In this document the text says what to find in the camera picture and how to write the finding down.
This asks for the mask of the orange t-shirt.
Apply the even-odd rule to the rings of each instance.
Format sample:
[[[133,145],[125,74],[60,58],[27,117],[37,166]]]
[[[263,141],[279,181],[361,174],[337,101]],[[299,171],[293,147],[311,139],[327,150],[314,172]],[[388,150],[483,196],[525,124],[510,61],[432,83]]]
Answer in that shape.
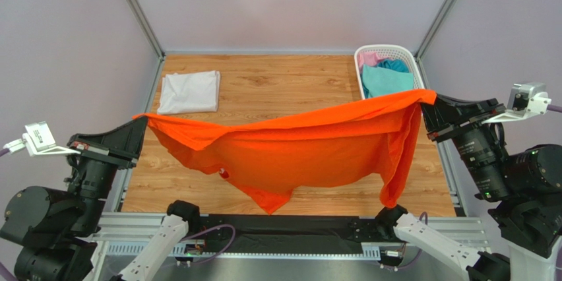
[[[376,173],[392,208],[405,190],[422,124],[437,93],[407,90],[244,125],[155,113],[142,118],[185,168],[223,181],[272,214],[300,187],[339,187]]]

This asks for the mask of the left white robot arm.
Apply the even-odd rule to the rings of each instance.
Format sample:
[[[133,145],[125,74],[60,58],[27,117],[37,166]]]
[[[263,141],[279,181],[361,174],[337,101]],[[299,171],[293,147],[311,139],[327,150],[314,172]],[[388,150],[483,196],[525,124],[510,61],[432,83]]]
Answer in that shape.
[[[19,140],[3,148],[27,149],[31,156],[64,156],[71,167],[65,190],[30,186],[4,211],[1,238],[22,246],[16,280],[83,280],[92,270],[95,242],[86,237],[98,223],[119,170],[137,165],[148,117],[142,115],[111,131],[75,134],[58,146],[46,122],[25,126]]]

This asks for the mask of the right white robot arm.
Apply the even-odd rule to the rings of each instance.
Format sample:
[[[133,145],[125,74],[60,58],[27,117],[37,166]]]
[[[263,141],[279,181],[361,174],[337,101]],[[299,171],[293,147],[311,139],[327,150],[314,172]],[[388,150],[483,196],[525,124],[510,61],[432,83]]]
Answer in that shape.
[[[507,109],[496,99],[464,101],[438,95],[422,113],[428,138],[452,141],[478,188],[496,207],[489,215],[509,255],[467,247],[430,228],[405,208],[384,208],[377,231],[387,240],[418,247],[461,280],[555,280],[561,249],[561,147],[539,144],[510,155],[502,124],[545,114],[545,94],[526,94],[525,106]]]

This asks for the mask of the blue t-shirt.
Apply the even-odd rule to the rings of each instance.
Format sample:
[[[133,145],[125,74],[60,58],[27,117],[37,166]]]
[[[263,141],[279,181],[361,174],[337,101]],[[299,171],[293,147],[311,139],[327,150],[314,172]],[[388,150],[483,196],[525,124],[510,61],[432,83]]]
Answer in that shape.
[[[377,67],[390,69],[399,73],[409,73],[407,64],[401,59],[382,59],[377,63]]]

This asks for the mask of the folded white t-shirt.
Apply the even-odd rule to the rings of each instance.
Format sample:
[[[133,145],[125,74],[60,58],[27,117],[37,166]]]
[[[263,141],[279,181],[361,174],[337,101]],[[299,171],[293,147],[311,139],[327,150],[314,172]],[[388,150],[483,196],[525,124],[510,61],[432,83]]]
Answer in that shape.
[[[221,74],[205,71],[170,74],[162,79],[159,115],[218,111]]]

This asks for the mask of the teal t-shirt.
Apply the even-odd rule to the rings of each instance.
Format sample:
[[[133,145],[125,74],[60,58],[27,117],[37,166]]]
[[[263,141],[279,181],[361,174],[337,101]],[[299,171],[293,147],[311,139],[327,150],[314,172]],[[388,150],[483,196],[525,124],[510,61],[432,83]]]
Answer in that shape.
[[[409,72],[364,65],[361,85],[365,98],[375,98],[413,90],[414,76]]]

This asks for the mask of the white plastic laundry basket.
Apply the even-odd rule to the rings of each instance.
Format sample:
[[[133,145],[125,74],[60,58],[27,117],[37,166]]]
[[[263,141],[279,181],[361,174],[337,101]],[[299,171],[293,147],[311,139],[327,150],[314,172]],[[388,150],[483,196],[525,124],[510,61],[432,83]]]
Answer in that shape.
[[[402,60],[410,73],[414,77],[414,89],[417,88],[427,88],[424,83],[418,62],[414,55],[407,50],[405,47],[394,45],[394,44],[371,44],[359,47],[354,53],[354,62],[356,68],[356,76],[358,80],[359,92],[362,100],[366,99],[365,93],[362,87],[361,79],[361,66],[365,64],[365,58],[363,58],[363,63],[360,63],[360,56],[367,54],[368,57],[373,56],[376,60],[379,59],[399,59]]]

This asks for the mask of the pink t-shirt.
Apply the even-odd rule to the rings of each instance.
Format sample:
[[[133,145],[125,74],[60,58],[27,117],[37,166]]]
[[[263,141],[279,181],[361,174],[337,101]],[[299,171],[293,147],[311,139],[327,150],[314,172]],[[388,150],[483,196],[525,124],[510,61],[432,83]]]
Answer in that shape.
[[[358,69],[362,71],[365,65],[368,67],[376,67],[385,58],[380,57],[376,51],[363,51],[358,53],[356,59],[358,62]]]

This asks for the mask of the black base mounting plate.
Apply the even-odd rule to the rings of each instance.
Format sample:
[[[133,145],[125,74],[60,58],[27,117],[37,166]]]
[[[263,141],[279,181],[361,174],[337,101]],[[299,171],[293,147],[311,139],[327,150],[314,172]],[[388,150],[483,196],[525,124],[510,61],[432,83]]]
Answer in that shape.
[[[372,218],[357,216],[227,215],[201,216],[191,233],[220,224],[232,225],[206,234],[205,249],[221,250],[234,235],[229,253],[347,255],[361,244],[383,242]]]

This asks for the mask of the aluminium frame rail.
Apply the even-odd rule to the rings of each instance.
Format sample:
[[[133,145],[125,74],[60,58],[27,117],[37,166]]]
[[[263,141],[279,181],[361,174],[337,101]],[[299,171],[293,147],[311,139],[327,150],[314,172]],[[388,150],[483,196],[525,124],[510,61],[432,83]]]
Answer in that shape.
[[[405,210],[377,216],[267,216],[106,212],[92,239],[98,250],[88,280],[100,280],[108,255],[143,259],[133,272],[149,270],[150,259],[196,262],[211,257],[250,259],[350,259],[378,261],[380,247],[403,245],[396,233]]]

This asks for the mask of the right aluminium corner post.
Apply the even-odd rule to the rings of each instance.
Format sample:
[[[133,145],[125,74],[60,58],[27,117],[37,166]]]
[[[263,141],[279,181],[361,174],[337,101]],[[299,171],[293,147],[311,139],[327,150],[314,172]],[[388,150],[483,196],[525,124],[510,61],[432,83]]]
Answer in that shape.
[[[441,29],[444,21],[447,19],[449,13],[453,9],[457,0],[444,0],[442,5],[440,6],[433,22],[431,23],[428,31],[426,32],[423,40],[420,44],[419,49],[417,50],[415,56],[416,59],[421,61],[425,54],[427,53],[429,47],[433,43],[438,31]]]

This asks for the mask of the aluminium corner post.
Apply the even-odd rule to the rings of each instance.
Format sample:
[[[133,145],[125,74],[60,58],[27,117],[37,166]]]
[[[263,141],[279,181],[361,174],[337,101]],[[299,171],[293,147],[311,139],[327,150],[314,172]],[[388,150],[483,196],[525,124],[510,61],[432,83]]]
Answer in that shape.
[[[157,55],[157,58],[162,60],[166,56],[166,52],[164,51],[162,45],[160,44],[156,33],[154,32],[153,28],[150,25],[150,22],[144,13],[139,0],[126,0],[133,15],[135,16],[142,32],[144,33],[148,43],[152,47],[152,50]]]
[[[440,6],[433,22],[431,23],[428,31],[426,32],[423,40],[420,44],[419,49],[417,50],[415,56],[416,59],[421,61],[425,54],[427,53],[429,47],[433,43],[438,31],[441,29],[444,21],[447,19],[449,13],[453,9],[457,0],[444,0],[442,5]]]

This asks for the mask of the left aluminium corner post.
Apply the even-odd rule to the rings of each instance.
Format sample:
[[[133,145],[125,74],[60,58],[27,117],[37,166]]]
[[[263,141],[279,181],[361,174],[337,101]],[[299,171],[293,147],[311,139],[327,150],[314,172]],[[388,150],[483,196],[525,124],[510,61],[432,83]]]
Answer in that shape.
[[[139,0],[126,0],[133,15],[135,16],[142,32],[144,33],[148,43],[152,47],[152,50],[157,55],[157,58],[162,60],[166,56],[166,52],[164,51],[162,45],[160,44],[156,33],[154,32],[153,28],[150,25],[150,22],[144,13]]]

